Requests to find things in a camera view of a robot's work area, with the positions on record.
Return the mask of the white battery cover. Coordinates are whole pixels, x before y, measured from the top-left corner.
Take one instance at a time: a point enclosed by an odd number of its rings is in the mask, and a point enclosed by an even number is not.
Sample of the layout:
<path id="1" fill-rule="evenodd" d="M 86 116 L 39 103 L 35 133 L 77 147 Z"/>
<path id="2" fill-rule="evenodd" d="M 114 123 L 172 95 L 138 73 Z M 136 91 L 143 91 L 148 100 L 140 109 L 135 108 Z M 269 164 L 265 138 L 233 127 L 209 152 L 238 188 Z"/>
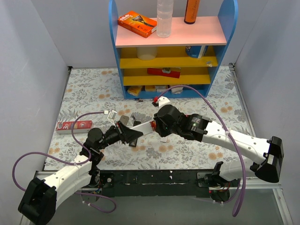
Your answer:
<path id="1" fill-rule="evenodd" d="M 167 137 L 162 137 L 162 138 L 160 139 L 160 142 L 166 143 L 166 142 L 167 142 L 167 140 L 168 140 L 168 138 L 167 138 Z"/>

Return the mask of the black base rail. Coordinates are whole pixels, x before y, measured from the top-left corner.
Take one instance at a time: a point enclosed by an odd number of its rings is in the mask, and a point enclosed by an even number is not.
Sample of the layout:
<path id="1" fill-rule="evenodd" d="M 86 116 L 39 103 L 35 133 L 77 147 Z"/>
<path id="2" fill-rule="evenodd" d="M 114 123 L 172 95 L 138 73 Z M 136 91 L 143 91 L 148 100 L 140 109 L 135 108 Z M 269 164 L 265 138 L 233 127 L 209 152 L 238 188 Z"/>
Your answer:
<path id="1" fill-rule="evenodd" d="M 212 169 L 104 170 L 99 180 L 107 197 L 196 196 L 210 197 Z"/>

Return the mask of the floral table mat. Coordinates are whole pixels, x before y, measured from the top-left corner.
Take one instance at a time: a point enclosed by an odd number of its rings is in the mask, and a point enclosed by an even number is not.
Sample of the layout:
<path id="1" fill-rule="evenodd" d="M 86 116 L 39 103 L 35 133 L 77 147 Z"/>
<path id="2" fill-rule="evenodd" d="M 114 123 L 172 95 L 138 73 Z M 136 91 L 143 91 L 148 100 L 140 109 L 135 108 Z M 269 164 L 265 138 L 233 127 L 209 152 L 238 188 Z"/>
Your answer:
<path id="1" fill-rule="evenodd" d="M 239 97 L 231 69 L 222 66 L 205 100 L 198 97 L 179 98 L 172 99 L 172 104 L 185 114 L 198 113 L 214 121 L 222 118 L 230 130 L 250 135 L 252 128 Z M 72 69 L 58 121 L 73 121 L 76 118 L 91 120 L 95 127 L 106 131 L 111 123 L 99 114 L 101 110 L 115 110 L 117 119 L 122 115 L 128 116 L 128 126 L 134 122 L 131 115 L 137 121 L 147 122 L 156 112 L 149 99 L 140 103 L 124 99 L 117 69 Z M 71 136 L 54 133 L 44 170 L 59 170 L 64 161 L 74 159 L 86 137 L 86 134 Z M 237 153 L 216 145 L 186 141 L 176 135 L 170 135 L 167 142 L 160 142 L 156 133 L 139 138 L 135 148 L 119 142 L 107 147 L 103 153 L 104 157 L 98 165 L 101 170 L 211 169 L 219 161 L 238 160 Z"/>

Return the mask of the black remote control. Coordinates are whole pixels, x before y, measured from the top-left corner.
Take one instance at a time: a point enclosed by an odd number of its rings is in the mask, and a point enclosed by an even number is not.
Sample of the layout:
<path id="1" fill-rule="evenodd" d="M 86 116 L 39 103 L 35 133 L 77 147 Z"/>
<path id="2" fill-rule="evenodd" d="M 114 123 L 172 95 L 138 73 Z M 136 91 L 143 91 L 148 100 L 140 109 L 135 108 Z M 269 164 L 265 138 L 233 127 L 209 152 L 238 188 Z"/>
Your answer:
<path id="1" fill-rule="evenodd" d="M 137 140 L 138 140 L 138 139 L 136 138 L 136 139 L 134 139 L 133 141 L 131 141 L 131 142 L 129 143 L 129 146 L 135 148 L 135 147 L 137 146 Z"/>

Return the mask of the blue shelf unit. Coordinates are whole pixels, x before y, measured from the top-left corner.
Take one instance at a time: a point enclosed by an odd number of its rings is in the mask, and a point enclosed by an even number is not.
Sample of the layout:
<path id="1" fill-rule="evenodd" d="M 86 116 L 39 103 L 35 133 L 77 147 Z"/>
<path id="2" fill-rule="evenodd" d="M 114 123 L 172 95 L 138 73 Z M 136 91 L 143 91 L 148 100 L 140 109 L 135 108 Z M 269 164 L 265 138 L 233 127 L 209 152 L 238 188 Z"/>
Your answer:
<path id="1" fill-rule="evenodd" d="M 144 38 L 118 25 L 117 4 L 110 1 L 109 28 L 124 98 L 135 99 L 127 90 L 137 85 L 183 85 L 178 98 L 207 96 L 234 35 L 238 11 L 237 1 L 225 0 L 217 16 L 200 16 L 191 25 L 175 17 L 169 37 L 152 34 Z M 198 45 L 208 46 L 206 54 L 199 59 L 189 57 L 185 47 Z M 138 59 L 137 47 L 157 47 L 156 58 Z M 207 61 L 212 61 L 213 67 L 208 67 Z M 147 68 L 181 68 L 181 74 L 178 79 L 149 75 Z"/>

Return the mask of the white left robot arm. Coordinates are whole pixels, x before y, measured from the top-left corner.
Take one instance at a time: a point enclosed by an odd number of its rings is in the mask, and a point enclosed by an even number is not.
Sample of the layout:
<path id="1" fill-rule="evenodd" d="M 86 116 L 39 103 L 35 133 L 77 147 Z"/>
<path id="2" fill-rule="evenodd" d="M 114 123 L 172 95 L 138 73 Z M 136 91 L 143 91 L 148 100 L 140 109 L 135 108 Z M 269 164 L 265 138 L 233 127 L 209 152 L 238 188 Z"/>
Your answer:
<path id="1" fill-rule="evenodd" d="M 35 177 L 30 181 L 18 211 L 34 224 L 46 225 L 73 193 L 86 185 L 93 188 L 99 184 L 97 165 L 104 156 L 102 149 L 119 141 L 130 143 L 151 132 L 152 128 L 144 124 L 128 128 L 120 121 L 105 133 L 99 128 L 91 129 L 82 151 L 72 162 L 42 180 Z"/>

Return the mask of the white plastic cup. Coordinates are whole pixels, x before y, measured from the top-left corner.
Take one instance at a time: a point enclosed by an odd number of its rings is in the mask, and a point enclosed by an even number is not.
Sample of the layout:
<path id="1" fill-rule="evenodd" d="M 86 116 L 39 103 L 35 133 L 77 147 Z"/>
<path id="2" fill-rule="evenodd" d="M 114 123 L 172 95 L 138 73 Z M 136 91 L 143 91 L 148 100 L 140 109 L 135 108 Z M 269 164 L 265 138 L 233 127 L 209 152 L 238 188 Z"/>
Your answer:
<path id="1" fill-rule="evenodd" d="M 136 55 L 140 60 L 152 60 L 157 56 L 157 47 L 137 47 Z"/>

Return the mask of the white remote control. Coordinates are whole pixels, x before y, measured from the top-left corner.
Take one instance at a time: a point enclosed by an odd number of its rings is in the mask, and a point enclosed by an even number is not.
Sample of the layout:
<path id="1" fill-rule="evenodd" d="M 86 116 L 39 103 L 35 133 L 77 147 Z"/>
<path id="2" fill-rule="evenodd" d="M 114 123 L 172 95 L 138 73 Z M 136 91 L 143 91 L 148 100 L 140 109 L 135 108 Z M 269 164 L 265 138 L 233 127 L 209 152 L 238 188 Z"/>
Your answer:
<path id="1" fill-rule="evenodd" d="M 133 126 L 131 129 L 135 130 L 135 131 L 142 132 L 143 135 L 151 134 L 154 131 L 151 128 L 150 122 L 151 121 L 148 121 L 148 122 L 145 122 L 145 123 L 141 123 L 141 124 L 139 124 L 137 126 Z"/>

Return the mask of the white tissue pack middle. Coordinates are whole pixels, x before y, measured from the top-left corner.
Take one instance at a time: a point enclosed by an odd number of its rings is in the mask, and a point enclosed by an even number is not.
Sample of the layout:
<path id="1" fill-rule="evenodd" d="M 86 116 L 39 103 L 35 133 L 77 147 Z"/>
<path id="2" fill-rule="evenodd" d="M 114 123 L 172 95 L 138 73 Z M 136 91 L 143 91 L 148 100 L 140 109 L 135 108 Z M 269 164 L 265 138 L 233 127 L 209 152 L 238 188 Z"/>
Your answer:
<path id="1" fill-rule="evenodd" d="M 156 92 L 162 93 L 168 89 L 168 85 L 155 85 Z"/>

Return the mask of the white tissue pack right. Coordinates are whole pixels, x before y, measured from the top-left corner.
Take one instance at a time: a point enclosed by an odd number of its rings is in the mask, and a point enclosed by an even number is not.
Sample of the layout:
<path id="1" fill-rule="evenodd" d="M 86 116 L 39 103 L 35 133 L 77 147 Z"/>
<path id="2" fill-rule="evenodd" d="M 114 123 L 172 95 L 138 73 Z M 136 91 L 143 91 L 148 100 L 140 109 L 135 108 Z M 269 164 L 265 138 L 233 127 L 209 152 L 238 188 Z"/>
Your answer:
<path id="1" fill-rule="evenodd" d="M 180 85 L 170 85 L 169 87 L 171 88 L 172 94 L 178 95 L 183 92 L 183 87 L 181 87 Z"/>

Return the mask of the grey remote control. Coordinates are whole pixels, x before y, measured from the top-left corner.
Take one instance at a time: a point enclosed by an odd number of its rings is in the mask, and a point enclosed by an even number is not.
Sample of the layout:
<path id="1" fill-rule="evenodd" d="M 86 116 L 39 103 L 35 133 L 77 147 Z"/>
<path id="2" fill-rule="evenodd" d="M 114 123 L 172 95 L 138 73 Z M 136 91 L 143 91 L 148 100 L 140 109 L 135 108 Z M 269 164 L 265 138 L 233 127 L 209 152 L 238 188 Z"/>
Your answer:
<path id="1" fill-rule="evenodd" d="M 122 115 L 122 116 L 120 117 L 119 121 L 120 121 L 123 125 L 126 126 L 126 125 L 128 124 L 128 122 L 129 122 L 129 117 L 126 116 L 126 115 Z"/>

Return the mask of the yellow tissue pack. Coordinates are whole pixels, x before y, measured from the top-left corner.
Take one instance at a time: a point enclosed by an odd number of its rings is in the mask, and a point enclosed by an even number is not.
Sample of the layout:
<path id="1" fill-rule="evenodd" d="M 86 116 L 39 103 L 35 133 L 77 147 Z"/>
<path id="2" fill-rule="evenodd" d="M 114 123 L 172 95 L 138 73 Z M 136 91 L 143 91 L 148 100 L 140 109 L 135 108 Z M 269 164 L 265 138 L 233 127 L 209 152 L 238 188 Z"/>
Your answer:
<path id="1" fill-rule="evenodd" d="M 142 85 L 130 86 L 127 90 L 127 93 L 132 96 L 137 97 L 137 96 L 139 96 L 139 94 L 141 93 L 142 90 L 143 90 Z"/>

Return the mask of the orange cologne bottle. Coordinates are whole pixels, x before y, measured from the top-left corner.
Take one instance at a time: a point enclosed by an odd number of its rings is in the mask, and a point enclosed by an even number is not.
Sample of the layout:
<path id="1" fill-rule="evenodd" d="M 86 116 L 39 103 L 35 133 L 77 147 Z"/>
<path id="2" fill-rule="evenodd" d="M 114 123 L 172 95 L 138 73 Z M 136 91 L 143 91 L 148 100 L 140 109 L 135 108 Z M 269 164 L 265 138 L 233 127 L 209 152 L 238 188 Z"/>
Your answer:
<path id="1" fill-rule="evenodd" d="M 200 0 L 187 0 L 184 22 L 193 24 L 196 21 Z"/>

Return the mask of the clear plastic bottle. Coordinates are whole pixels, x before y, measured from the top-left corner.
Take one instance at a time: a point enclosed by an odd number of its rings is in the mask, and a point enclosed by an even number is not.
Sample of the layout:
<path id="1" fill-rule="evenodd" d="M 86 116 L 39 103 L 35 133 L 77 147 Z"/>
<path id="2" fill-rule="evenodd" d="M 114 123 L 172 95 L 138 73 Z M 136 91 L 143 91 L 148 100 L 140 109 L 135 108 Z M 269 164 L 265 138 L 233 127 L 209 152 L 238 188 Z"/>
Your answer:
<path id="1" fill-rule="evenodd" d="M 157 36 L 167 38 L 171 34 L 174 0 L 157 1 Z"/>

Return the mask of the red toothpaste box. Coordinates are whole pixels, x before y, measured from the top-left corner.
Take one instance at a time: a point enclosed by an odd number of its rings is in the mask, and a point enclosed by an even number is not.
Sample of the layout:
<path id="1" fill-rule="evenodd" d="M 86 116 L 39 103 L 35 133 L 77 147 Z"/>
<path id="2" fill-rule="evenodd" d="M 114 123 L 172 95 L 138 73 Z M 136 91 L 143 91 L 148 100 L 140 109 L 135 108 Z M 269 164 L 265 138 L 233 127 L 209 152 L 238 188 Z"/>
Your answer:
<path id="1" fill-rule="evenodd" d="M 87 133 L 93 128 L 93 122 L 91 120 L 58 122 L 56 132 L 60 135 L 71 134 L 72 128 L 74 134 Z"/>

